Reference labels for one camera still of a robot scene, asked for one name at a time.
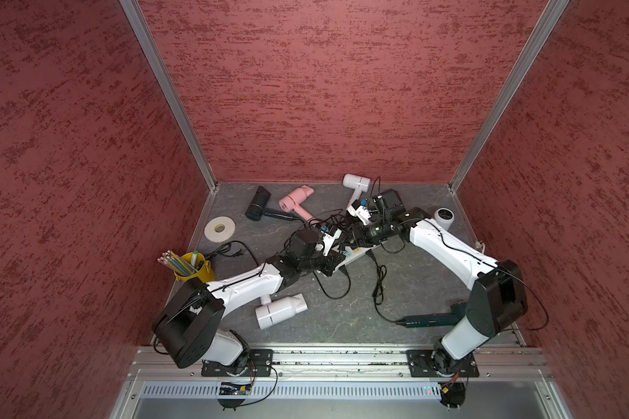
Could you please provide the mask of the white power strip coloured sockets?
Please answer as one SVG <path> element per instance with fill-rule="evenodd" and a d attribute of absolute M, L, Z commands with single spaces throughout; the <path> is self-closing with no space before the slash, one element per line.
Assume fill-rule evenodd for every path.
<path fill-rule="evenodd" d="M 346 247 L 345 250 L 342 252 L 345 259 L 337 266 L 337 269 L 339 269 L 342 266 L 346 266 L 357 261 L 359 258 L 364 256 L 368 251 L 370 251 L 370 248 L 359 247 L 356 249 L 351 249 L 349 247 Z"/>

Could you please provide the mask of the white round hair dryer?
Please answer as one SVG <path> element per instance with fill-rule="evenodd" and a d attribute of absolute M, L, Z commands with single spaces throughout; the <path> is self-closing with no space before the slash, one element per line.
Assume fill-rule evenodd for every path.
<path fill-rule="evenodd" d="M 454 223 L 454 213 L 447 208 L 439 208 L 433 214 L 436 224 L 443 230 L 450 230 Z"/>

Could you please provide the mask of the white hair dryer front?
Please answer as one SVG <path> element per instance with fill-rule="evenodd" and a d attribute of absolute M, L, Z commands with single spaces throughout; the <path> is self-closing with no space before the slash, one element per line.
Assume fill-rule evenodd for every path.
<path fill-rule="evenodd" d="M 308 305 L 302 294 L 279 300 L 271 300 L 269 295 L 265 295 L 260 297 L 260 306 L 256 308 L 255 314 L 260 329 L 265 330 L 307 310 Z"/>

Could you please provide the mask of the dark green hair dryer back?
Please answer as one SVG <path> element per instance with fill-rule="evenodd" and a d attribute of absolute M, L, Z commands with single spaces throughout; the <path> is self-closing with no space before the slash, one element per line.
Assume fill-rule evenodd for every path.
<path fill-rule="evenodd" d="M 372 201 L 382 221 L 389 222 L 405 211 L 403 201 L 396 190 L 385 190 L 373 197 Z"/>

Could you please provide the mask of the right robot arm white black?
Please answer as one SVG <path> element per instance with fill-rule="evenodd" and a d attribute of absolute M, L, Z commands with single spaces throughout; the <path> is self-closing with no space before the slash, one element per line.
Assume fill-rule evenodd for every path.
<path fill-rule="evenodd" d="M 466 312 L 433 349 L 433 367 L 454 375 L 470 354 L 529 311 L 522 272 L 508 260 L 499 262 L 466 245 L 419 208 L 356 225 L 358 246 L 380 245 L 399 236 L 426 251 L 453 272 L 470 291 Z"/>

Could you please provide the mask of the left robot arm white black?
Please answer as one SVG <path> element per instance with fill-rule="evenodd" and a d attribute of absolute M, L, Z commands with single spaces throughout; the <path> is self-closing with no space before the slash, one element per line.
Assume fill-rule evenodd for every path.
<path fill-rule="evenodd" d="M 186 281 L 154 323 L 153 331 L 178 368 L 197 361 L 216 362 L 229 375 L 242 375 L 250 363 L 251 349 L 234 331 L 219 328 L 227 314 L 255 300 L 260 329 L 270 328 L 308 310 L 302 294 L 271 300 L 292 286 L 305 272 L 330 276 L 345 255 L 335 247 L 342 231 L 324 227 L 320 232 L 299 230 L 283 255 L 268 258 L 255 269 L 225 280 Z"/>

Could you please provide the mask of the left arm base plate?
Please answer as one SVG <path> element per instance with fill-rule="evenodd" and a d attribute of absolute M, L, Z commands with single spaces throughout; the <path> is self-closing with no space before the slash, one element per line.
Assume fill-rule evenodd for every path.
<path fill-rule="evenodd" d="M 274 351 L 272 349 L 248 349 L 230 366 L 215 361 L 204 361 L 202 377 L 250 379 L 269 377 L 272 373 Z"/>

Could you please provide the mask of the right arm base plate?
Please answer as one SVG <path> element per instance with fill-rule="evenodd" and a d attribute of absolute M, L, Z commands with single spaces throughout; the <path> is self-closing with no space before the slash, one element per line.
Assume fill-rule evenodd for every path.
<path fill-rule="evenodd" d="M 480 372 L 473 354 L 456 360 L 443 350 L 407 350 L 407 365 L 412 378 L 452 379 L 456 375 L 461 378 L 478 378 Z"/>

